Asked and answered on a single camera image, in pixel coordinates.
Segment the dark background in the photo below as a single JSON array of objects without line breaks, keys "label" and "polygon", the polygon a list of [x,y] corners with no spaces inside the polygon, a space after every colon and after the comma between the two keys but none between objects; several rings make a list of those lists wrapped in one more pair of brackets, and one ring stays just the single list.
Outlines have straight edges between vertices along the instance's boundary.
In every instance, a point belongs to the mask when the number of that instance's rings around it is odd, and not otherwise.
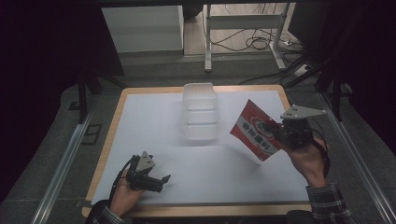
[{"label": "dark background", "polygon": [[395,1],[297,3],[289,31],[304,43],[311,60],[321,63],[347,31],[346,24],[358,4],[367,4],[366,9],[332,70],[351,87],[349,102],[396,155]]},{"label": "dark background", "polygon": [[62,92],[79,74],[123,76],[99,6],[53,2],[0,3],[2,201],[46,136]]}]

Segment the white board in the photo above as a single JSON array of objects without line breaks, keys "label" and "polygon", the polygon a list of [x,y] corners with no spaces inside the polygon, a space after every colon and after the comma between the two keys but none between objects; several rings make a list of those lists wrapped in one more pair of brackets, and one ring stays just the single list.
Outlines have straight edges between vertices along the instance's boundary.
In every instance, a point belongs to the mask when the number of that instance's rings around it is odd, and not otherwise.
[{"label": "white board", "polygon": [[277,91],[218,92],[219,138],[192,142],[183,133],[181,93],[128,95],[92,204],[108,199],[123,165],[145,150],[156,163],[149,175],[171,178],[161,193],[146,191],[141,204],[308,201],[286,152],[260,161],[230,134],[248,99],[281,122]]}]

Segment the metal rail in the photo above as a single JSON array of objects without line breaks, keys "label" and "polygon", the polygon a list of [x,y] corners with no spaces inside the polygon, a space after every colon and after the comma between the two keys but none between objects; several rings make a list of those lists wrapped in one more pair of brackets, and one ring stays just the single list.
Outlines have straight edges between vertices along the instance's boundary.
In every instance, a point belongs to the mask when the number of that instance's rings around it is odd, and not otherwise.
[{"label": "metal rail", "polygon": [[331,102],[327,97],[326,93],[319,93],[319,99],[325,106],[325,110],[328,111],[328,116],[330,121],[332,122],[332,126],[340,137],[344,147],[346,148],[346,152],[348,153],[350,159],[352,160],[359,176],[361,177],[361,181],[372,197],[375,206],[377,207],[379,213],[384,219],[385,223],[392,224],[396,223],[395,213],[389,203],[389,200],[379,184],[376,182],[366,163],[364,162],[361,154],[353,143],[351,137],[349,136],[347,129],[344,127],[342,122],[339,122],[335,115],[332,113]]},{"label": "metal rail", "polygon": [[67,173],[70,169],[70,166],[73,162],[73,159],[76,156],[78,151],[79,144],[81,143],[82,137],[84,136],[84,132],[90,123],[92,112],[96,106],[97,98],[99,96],[94,95],[90,106],[88,108],[88,114],[85,120],[78,124],[73,135],[70,139],[69,144],[66,147],[66,151],[59,162],[59,165],[53,175],[51,181],[49,182],[49,186],[41,200],[40,205],[37,207],[35,211],[35,215],[32,219],[32,224],[44,224],[47,222],[50,212],[52,210],[53,205],[55,204],[56,198],[58,197],[59,191],[64,183],[64,180],[67,176]]}]

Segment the checkered shirt cuff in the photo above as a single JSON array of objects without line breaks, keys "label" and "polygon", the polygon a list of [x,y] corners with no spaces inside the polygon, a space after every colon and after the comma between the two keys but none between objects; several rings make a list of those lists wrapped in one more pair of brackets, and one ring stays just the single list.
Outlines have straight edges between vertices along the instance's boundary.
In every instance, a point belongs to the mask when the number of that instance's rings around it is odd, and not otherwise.
[{"label": "checkered shirt cuff", "polygon": [[326,188],[306,187],[309,202],[312,206],[312,214],[317,221],[331,220],[333,223],[352,223],[352,216],[347,209],[344,198],[338,184],[330,183]]},{"label": "checkered shirt cuff", "polygon": [[107,206],[103,208],[103,212],[93,220],[95,224],[124,224],[125,222],[113,213]]}]

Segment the metal leg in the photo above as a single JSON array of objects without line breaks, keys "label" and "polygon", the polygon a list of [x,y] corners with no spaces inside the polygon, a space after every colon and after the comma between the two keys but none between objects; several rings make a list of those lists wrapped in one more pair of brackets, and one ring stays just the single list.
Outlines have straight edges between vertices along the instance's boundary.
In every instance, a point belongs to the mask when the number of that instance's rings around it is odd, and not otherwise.
[{"label": "metal leg", "polygon": [[283,63],[282,57],[279,54],[279,51],[277,49],[277,46],[279,45],[279,39],[280,36],[282,35],[283,31],[283,26],[285,25],[286,18],[288,17],[288,10],[289,10],[290,3],[287,3],[285,8],[283,9],[283,12],[281,14],[280,20],[279,20],[279,25],[277,26],[276,29],[276,36],[273,42],[270,43],[270,48],[271,51],[273,52],[277,67],[279,70],[285,70],[286,66]]},{"label": "metal leg", "polygon": [[210,41],[210,8],[211,5],[207,5],[206,12],[206,45],[205,45],[205,71],[212,71],[212,43]]}]

